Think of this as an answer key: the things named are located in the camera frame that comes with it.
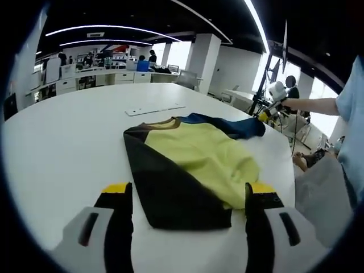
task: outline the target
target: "white pillar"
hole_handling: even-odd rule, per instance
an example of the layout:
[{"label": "white pillar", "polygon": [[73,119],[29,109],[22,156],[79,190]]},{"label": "white pillar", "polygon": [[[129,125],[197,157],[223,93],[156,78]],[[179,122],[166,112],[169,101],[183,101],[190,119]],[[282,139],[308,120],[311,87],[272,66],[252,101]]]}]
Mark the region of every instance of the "white pillar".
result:
[{"label": "white pillar", "polygon": [[200,93],[207,94],[216,65],[221,40],[213,34],[197,34],[188,70],[203,80]]},{"label": "white pillar", "polygon": [[166,46],[164,47],[163,57],[162,57],[162,65],[164,65],[165,67],[168,64],[168,57],[169,57],[169,52],[171,50],[171,45],[172,44],[166,44]]},{"label": "white pillar", "polygon": [[334,127],[334,130],[332,131],[329,141],[331,143],[335,143],[340,137],[346,135],[347,127],[348,124],[346,123],[346,121],[344,121],[342,117],[339,117],[337,119],[336,125]]},{"label": "white pillar", "polygon": [[300,98],[309,98],[311,95],[313,85],[313,77],[301,73],[300,81],[298,82],[298,91],[300,92]]},{"label": "white pillar", "polygon": [[22,50],[15,57],[13,71],[11,73],[11,82],[14,83],[18,111],[33,104],[32,97],[25,96],[25,94],[28,93],[31,88],[30,78],[34,72],[35,54],[46,19],[46,11],[42,10],[38,16],[38,21],[35,23],[32,32],[25,41]]},{"label": "white pillar", "polygon": [[188,57],[187,57],[187,62],[186,62],[186,69],[185,70],[189,70],[189,64],[191,62],[191,57],[192,57],[192,52],[193,52],[193,46],[194,43],[191,44],[190,48],[189,48],[189,52],[188,52]]}]

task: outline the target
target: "person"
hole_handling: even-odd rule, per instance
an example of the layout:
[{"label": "person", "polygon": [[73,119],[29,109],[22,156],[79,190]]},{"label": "person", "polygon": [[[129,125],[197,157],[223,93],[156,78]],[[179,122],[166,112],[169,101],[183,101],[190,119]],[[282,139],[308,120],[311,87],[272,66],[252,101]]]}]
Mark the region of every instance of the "person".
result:
[{"label": "person", "polygon": [[351,69],[350,77],[340,95],[335,98],[293,99],[282,102],[294,110],[311,111],[327,115],[340,115],[348,123],[345,143],[338,154],[338,161],[344,171],[348,195],[357,203],[364,197],[364,166],[362,154],[364,145],[364,57],[357,56]]},{"label": "person", "polygon": [[63,65],[66,65],[66,64],[67,64],[67,56],[66,56],[66,54],[65,54],[65,53],[63,53],[63,51],[60,51],[60,52],[58,53],[58,58],[60,58],[60,59],[61,59],[61,66],[63,66]]},{"label": "person", "polygon": [[149,51],[149,53],[150,53],[150,57],[149,57],[149,61],[151,62],[151,63],[156,63],[157,62],[157,55],[155,55],[155,52],[154,52],[154,50],[152,49],[151,51]]},{"label": "person", "polygon": [[83,64],[87,64],[89,67],[92,65],[92,52],[89,52],[88,55],[84,58]]},{"label": "person", "polygon": [[342,136],[336,141],[335,145],[333,146],[333,153],[329,152],[328,150],[318,149],[311,155],[305,155],[302,152],[296,152],[293,156],[292,160],[293,163],[298,166],[302,171],[307,171],[313,165],[315,165],[320,159],[322,159],[325,155],[334,156],[337,158],[338,153],[340,152],[342,143],[344,142],[345,136]]}]

